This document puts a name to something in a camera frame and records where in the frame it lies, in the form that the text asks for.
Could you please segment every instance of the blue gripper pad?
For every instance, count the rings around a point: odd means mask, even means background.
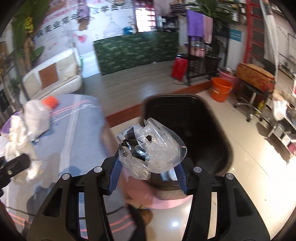
[[[112,193],[116,189],[116,186],[117,186],[118,180],[119,180],[119,176],[121,173],[121,169],[122,169],[122,164],[119,161],[119,156],[116,155],[116,160],[115,160],[114,166],[112,168],[112,171],[110,173],[110,183],[109,183],[109,187],[108,187],[108,191],[110,193]]]
[[[185,170],[182,166],[182,163],[180,163],[179,165],[177,165],[176,167],[174,167],[176,176],[177,176],[177,180],[180,186],[180,189],[184,192],[184,194],[188,193],[188,186],[187,186],[187,178],[186,178],[186,173]]]

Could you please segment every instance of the bed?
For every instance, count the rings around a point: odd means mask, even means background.
[[[92,96],[63,94],[51,112],[51,128],[34,143],[42,174],[30,182],[24,172],[11,180],[1,201],[17,230],[27,231],[44,199],[59,177],[68,172],[82,175],[114,155],[118,144],[106,125],[98,100]],[[83,195],[79,195],[79,217],[84,217]],[[129,240],[135,229],[120,188],[104,196],[108,220],[115,240]],[[85,220],[80,220],[81,236],[87,238]]]

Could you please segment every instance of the green counter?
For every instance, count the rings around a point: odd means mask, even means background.
[[[102,75],[153,62],[173,60],[179,46],[179,33],[145,32],[94,42]]]

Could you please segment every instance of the orange bucket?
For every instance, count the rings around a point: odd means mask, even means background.
[[[221,78],[212,79],[211,97],[218,102],[224,102],[233,89],[233,84]]]

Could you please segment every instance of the gray wooden floor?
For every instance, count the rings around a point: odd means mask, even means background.
[[[100,100],[105,115],[141,103],[151,95],[185,88],[171,77],[173,61],[142,65],[101,76],[84,78],[84,94]]]

